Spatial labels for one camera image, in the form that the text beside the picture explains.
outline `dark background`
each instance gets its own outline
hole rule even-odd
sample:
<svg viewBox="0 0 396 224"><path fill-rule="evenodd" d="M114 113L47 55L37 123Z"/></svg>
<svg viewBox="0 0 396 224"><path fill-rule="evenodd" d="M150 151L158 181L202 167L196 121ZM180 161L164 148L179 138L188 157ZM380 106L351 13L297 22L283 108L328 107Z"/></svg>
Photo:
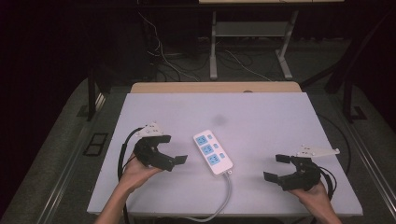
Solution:
<svg viewBox="0 0 396 224"><path fill-rule="evenodd" d="M143 1L143 4L158 2ZM161 1L161 4L180 2L197 3ZM390 9L390 1L346 1L320 10L302 7L293 38L351 39L354 44L342 59L348 64L351 55L361 47L362 37ZM151 59L146 53L146 47L152 47L153 33L142 26L133 10L116 13L81 10L73 1L50 0L1 1L0 10L2 216L70 94L91 70L100 90L109 91L112 85L149 81L155 68L149 65ZM222 16L232 20L275 20L289 13L288 10L272 7L266 18L260 11L247 14L242 9L237 9L238 13L224 12ZM196 37L210 34L208 10L142 13L156 22L166 47L178 48L192 57L197 51ZM352 69L354 74L359 74L357 85L394 130L395 18L393 9ZM343 69L344 66L338 69L341 80Z"/></svg>

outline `table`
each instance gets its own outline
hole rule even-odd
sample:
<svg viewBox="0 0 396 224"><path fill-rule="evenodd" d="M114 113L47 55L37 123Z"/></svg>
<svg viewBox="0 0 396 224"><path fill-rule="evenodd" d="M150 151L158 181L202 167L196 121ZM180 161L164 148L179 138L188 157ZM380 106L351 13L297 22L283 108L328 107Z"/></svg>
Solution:
<svg viewBox="0 0 396 224"><path fill-rule="evenodd" d="M295 172L293 165L276 162L275 154L294 155L301 144L331 147L309 99L296 83L137 83L131 92L98 176L89 213L100 213L117 185L117 161L126 136L155 120L172 136L170 143L158 149L172 157L189 157L185 164L155 175L132 194L127 207L133 216L205 217L217 210L226 183L210 173L192 141L192 136L204 129L214 132L234 164L233 192L220 217L308 215L294 196L262 176L263 171L278 175ZM131 138L126 155L137 140ZM361 215L361 205L335 156L314 162L337 178L332 199L335 212L339 216Z"/></svg>
<svg viewBox="0 0 396 224"><path fill-rule="evenodd" d="M344 2L344 0L200 0L200 4L242 4L242 3L324 3ZM276 50L280 68L285 79L291 80L292 75L285 59L286 49L291 39L294 24L297 20L298 10L291 13L288 21L217 21L217 12L212 16L212 35L210 48L210 79L218 79L216 60L216 37L217 36L281 36L283 43Z"/></svg>

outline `metal frame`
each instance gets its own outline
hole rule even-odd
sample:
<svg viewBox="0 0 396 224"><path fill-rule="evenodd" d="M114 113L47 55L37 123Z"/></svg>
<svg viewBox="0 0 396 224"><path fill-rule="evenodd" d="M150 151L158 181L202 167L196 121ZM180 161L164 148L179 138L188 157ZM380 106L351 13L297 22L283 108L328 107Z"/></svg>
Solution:
<svg viewBox="0 0 396 224"><path fill-rule="evenodd" d="M285 59L294 24L297 20L298 10L293 11L289 21L261 21L261 22L217 22L216 11L212 17L212 36L210 45L210 79L218 79L216 62L216 36L283 36L284 41L280 49L276 50L276 57L282 69L285 79L291 80L292 75ZM241 28L241 25L253 27L252 29Z"/></svg>

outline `white table surface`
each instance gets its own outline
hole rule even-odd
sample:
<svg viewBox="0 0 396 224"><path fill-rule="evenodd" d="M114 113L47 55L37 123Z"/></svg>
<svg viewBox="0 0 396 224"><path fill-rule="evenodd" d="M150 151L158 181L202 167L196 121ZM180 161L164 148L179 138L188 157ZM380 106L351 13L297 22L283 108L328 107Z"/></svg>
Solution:
<svg viewBox="0 0 396 224"><path fill-rule="evenodd" d="M129 197L128 211L140 217L207 216L218 209L226 197L226 181L210 173L192 140L206 129L212 130L233 161L233 192L219 214L223 217L307 215L297 198L265 181L262 172L294 173L294 165L276 162L275 155L295 155L301 145L332 148L302 92L130 93L98 176L89 213L100 213L117 185L120 149L128 134L152 121L172 136L170 143L159 144L161 153L188 158L172 172L155 175ZM125 161L137 140L130 139ZM338 216L362 215L361 204L336 157L313 162L337 179L332 205Z"/></svg>

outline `power cord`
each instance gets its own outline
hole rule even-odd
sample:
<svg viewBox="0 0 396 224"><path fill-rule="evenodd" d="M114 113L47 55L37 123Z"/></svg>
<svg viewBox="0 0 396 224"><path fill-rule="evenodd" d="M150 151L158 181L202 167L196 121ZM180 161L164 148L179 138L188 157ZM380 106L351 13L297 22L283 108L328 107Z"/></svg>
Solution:
<svg viewBox="0 0 396 224"><path fill-rule="evenodd" d="M204 219L200 219L200 218L195 218L195 217L180 217L180 218L186 218L192 221L196 221L196 222L207 222L210 221L211 219L213 219L215 216L217 216L223 209L224 207L227 205L228 201L230 200L231 197L231 191L232 191L232 185L231 185L231 179L230 179L230 171L224 173L224 178L227 181L227 197L225 198L223 204L219 207L219 209L210 217L204 218Z"/></svg>
<svg viewBox="0 0 396 224"><path fill-rule="evenodd" d="M256 72L253 72L252 70L250 70L250 69L248 69L248 68L246 68L230 51L228 51L228 50L225 50L227 53L229 53L229 54L231 54L231 56L233 56L234 58L235 58L235 60L245 69L245 70L247 70L247 71L249 71L250 73L252 73L252 74L255 74L255 75L257 75L257 76L259 76L259 77L263 77L263 78L265 78L265 79L267 79L268 81L273 81L273 80L271 80L271 79L269 79L268 77L265 77L265 76L263 76L263 75L261 75L261 74L259 74L259 73L256 73Z"/></svg>
<svg viewBox="0 0 396 224"><path fill-rule="evenodd" d="M142 130L142 129L143 129L143 128L137 128L137 129L133 130L133 131L128 135L128 137L125 139L124 144L122 144L121 152L120 152L120 157L119 157L119 163L118 163L118 167L117 167L117 175L118 175L119 181L121 180L121 177L122 177L122 174L123 174L123 170L124 170L126 164L128 164L128 162L130 162L131 160L134 159L134 157L132 157L132 158L129 159L124 165L122 165L123 160L124 160L124 157L125 157L125 151L126 151L126 148L127 148L127 146L128 146L129 139L131 139L131 137L132 137L136 132L139 132L139 131ZM128 218L128 208L126 207L126 204L125 204L125 205L123 206L123 208L122 208L122 213L123 213L123 218L124 218L125 224L129 224L130 222L129 222L129 218Z"/></svg>
<svg viewBox="0 0 396 224"><path fill-rule="evenodd" d="M156 48L155 50L156 50L156 51L157 51L157 50L160 51L160 52L159 52L159 55L157 55L157 54L155 54L155 53L153 53L153 52L150 52L150 51L148 51L148 53L151 54L151 55L153 55L153 56L160 56L160 55L161 55L161 56L163 57L163 60L164 60L169 66L171 66L175 71L177 71L180 75L183 75L184 77L192 78L192 79L194 79L195 81L199 82L199 81L200 81L200 78L194 77L194 76L189 76L189 75L187 75L186 73L184 73L184 72L178 70L178 69L175 68L171 63L168 62L168 60L166 59L166 57L165 57L165 55L164 55L164 53L163 53L163 43L161 42L160 38L158 37L157 27L156 27L151 21L149 21L148 19L146 19L140 12L138 12L138 14L139 14L139 16L140 16L145 22L147 22L149 25L151 25L151 26L154 28L154 34L155 34L155 37L156 37L156 39L157 39L157 41L158 41L158 46L157 46L157 48Z"/></svg>
<svg viewBox="0 0 396 224"><path fill-rule="evenodd" d="M320 115L320 114L318 114L318 113L317 113L317 116L320 117L320 118L322 118L322 119L327 120L327 121L328 121L335 129L337 129L338 132L343 136L343 138L344 138L344 140L345 140L345 142L346 142L346 149L347 149L347 155L348 155L345 173L346 173L346 175L348 175L348 174L349 174L349 170L350 170L350 164L351 164L351 162L352 162L352 152L351 152L351 148L350 148L349 142L347 141L347 136L346 136L346 135L343 133L343 131L341 131L341 129L340 129L337 125L335 125L335 123L332 122L330 119L328 119L328 118L326 118L326 117L324 117L323 115Z"/></svg>
<svg viewBox="0 0 396 224"><path fill-rule="evenodd" d="M177 73L178 79L175 79L175 78L171 77L169 74L167 74L167 73L166 73L167 71L162 71L162 70L160 70L160 69L157 69L157 71L158 71L159 74L162 74L162 75L163 75L163 78L164 78L164 81L165 81L165 82L168 81L168 77L169 77L170 79L172 79L173 81L175 81L175 82L181 82L181 80L180 80L180 74L179 74L179 73Z"/></svg>
<svg viewBox="0 0 396 224"><path fill-rule="evenodd" d="M323 175L324 179L326 180L327 183L327 196L329 197L329 200L332 200L332 196L334 195L335 189L337 188L337 180L335 179L335 176L332 174L332 172L330 172L329 170L320 167L320 173ZM332 183L332 180L330 179L330 176L327 175L324 171L326 171L327 173L329 173L332 178L334 179L334 184ZM310 224L316 224L318 221L317 219L314 217L311 221Z"/></svg>

